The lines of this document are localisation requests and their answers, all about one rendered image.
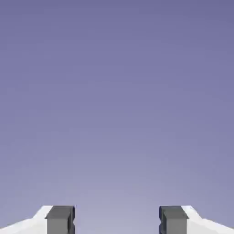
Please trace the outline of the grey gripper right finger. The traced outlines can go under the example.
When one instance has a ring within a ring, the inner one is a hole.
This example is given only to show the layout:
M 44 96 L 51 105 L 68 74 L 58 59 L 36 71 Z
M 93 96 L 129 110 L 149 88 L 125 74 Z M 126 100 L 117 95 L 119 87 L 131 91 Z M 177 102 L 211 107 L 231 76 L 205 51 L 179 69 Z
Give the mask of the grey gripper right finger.
M 202 218 L 191 205 L 160 206 L 159 234 L 234 234 L 234 228 Z

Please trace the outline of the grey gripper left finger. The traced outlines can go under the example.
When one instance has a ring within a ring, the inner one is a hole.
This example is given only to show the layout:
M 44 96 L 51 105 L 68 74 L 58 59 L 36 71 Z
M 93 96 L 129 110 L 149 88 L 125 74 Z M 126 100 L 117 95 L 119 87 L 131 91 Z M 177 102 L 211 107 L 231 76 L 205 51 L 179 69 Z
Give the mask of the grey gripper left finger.
M 32 218 L 0 228 L 0 234 L 75 234 L 75 207 L 44 205 Z

